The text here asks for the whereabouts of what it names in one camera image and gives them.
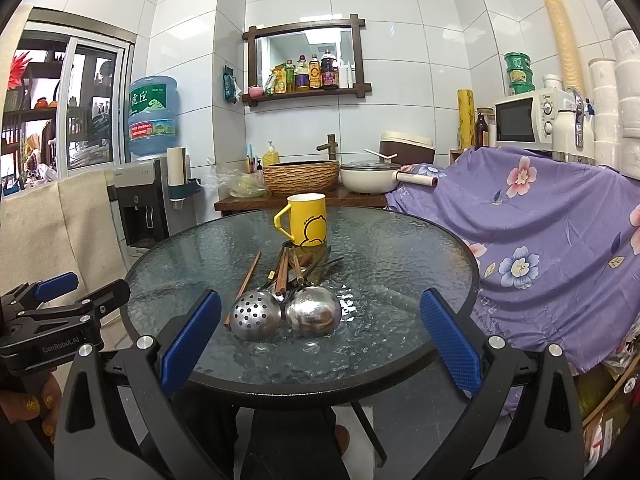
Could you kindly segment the left hand painted nails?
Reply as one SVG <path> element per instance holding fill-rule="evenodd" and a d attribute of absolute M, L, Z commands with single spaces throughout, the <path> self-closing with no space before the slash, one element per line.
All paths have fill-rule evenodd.
<path fill-rule="evenodd" d="M 0 400 L 2 412 L 10 424 L 28 422 L 40 417 L 42 432 L 52 443 L 55 442 L 62 390 L 52 372 L 48 373 L 47 381 L 43 384 L 40 393 L 35 396 L 28 393 L 2 391 Z"/>

